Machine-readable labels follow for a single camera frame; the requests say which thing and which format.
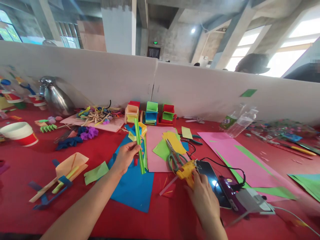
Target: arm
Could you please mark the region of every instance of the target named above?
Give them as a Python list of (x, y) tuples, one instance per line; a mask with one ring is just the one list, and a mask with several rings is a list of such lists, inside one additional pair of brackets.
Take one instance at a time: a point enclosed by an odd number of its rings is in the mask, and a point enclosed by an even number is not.
[(208, 240), (228, 240), (226, 231), (220, 221), (219, 201), (212, 191), (206, 175), (193, 171), (194, 191), (188, 186), (186, 190), (198, 214), (202, 228)]
[(122, 146), (110, 171), (62, 214), (41, 240), (88, 239), (102, 210), (140, 148), (137, 142)]

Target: green straw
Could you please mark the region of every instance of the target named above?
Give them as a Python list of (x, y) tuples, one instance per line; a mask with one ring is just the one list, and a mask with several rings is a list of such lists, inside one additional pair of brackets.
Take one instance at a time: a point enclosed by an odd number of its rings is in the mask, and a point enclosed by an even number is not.
[[(140, 145), (140, 147), (141, 147), (139, 121), (136, 118), (134, 119), (134, 127), (136, 129), (137, 144)], [(140, 163), (141, 174), (145, 174), (146, 170), (144, 169), (144, 164), (143, 164), (143, 161), (142, 161), (142, 147), (141, 147), (141, 149), (139, 151), (139, 163)]]

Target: red tablecloth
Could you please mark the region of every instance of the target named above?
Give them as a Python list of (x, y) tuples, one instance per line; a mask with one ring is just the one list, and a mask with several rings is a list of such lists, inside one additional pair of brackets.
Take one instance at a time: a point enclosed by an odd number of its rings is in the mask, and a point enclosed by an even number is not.
[[(35, 191), (27, 186), (30, 181), (44, 186), (55, 178), (55, 169), (52, 159), (63, 161), (75, 152), (89, 157), (89, 167), (86, 171), (97, 167), (102, 161), (109, 161), (122, 139), (124, 132), (111, 133), (99, 131), (99, 136), (61, 151), (55, 151), (53, 140), (65, 132), (65, 128), (53, 132), (41, 133), (35, 125), (35, 120), (47, 119), (50, 114), (40, 111), (39, 108), (28, 106), (26, 110), (15, 110), (9, 115), (22, 117), (34, 129), (39, 143), (32, 147), (23, 148), (14, 142), (0, 144), (0, 159), (10, 164), (10, 169), (0, 176), (0, 232), (43, 234), (46, 229), (72, 204), (83, 196), (92, 185), (85, 186), (82, 175), (77, 177), (74, 185), (65, 191), (47, 210), (32, 210), (34, 204), (28, 202), (35, 195)], [(12, 120), (0, 121), (5, 126)], [(189, 127), (193, 134), (197, 132), (218, 131), (218, 124), (185, 123), (183, 119), (177, 121), (177, 129), (181, 126)], [(305, 160), (303, 165), (292, 159), (301, 161), (297, 155), (274, 148), (253, 138), (240, 135), (236, 139), (251, 152), (258, 155), (264, 151), (268, 164), (281, 175), (295, 184), (286, 174), (315, 174), (320, 172), (320, 157), (314, 160)], [(198, 159), (210, 157), (215, 161), (221, 160), (204, 143), (196, 146), (194, 156)], [(217, 175), (231, 177), (231, 172), (211, 164)], [(203, 232), (197, 220), (193, 206), (188, 199), (182, 185), (185, 182), (177, 181), (173, 199), (159, 196), (161, 190), (159, 182), (164, 183), (166, 173), (154, 175), (153, 190), (149, 212), (143, 213), (121, 203), (110, 200), (97, 221), (91, 236), (108, 238), (135, 238), (135, 239), (202, 239)], [(285, 208), (320, 232), (320, 204), (305, 193), (298, 201), (284, 200), (273, 205)], [(306, 227), (292, 226), (287, 222), (296, 219), (290, 214), (277, 210), (275, 216), (254, 217), (242, 220), (227, 229), (229, 239), (318, 239)], [(238, 217), (231, 210), (221, 209), (221, 217), (229, 223)]]

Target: phone screen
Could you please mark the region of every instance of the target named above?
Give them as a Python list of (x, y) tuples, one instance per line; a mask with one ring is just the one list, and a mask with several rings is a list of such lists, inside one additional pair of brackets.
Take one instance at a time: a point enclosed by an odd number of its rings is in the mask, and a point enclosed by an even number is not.
[(217, 175), (213, 171), (211, 164), (206, 161), (197, 161), (197, 170), (199, 174), (204, 174), (208, 177), (212, 191), (216, 194), (216, 197), (219, 200), (220, 207), (231, 209), (231, 204), (223, 188), (221, 188), (220, 182), (217, 178)]

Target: hand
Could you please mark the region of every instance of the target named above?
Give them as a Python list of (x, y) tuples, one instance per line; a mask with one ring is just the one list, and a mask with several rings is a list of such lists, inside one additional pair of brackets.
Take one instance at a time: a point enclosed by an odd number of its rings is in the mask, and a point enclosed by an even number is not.
[(202, 227), (210, 228), (212, 223), (220, 222), (219, 201), (212, 191), (206, 175), (194, 170), (194, 190), (185, 186), (192, 204), (198, 214)]
[(130, 142), (126, 145), (123, 145), (119, 149), (116, 161), (114, 162), (111, 169), (114, 169), (116, 172), (119, 172), (121, 175), (125, 174), (128, 170), (129, 165), (131, 164), (133, 157), (141, 149), (140, 145), (137, 145), (137, 142)]

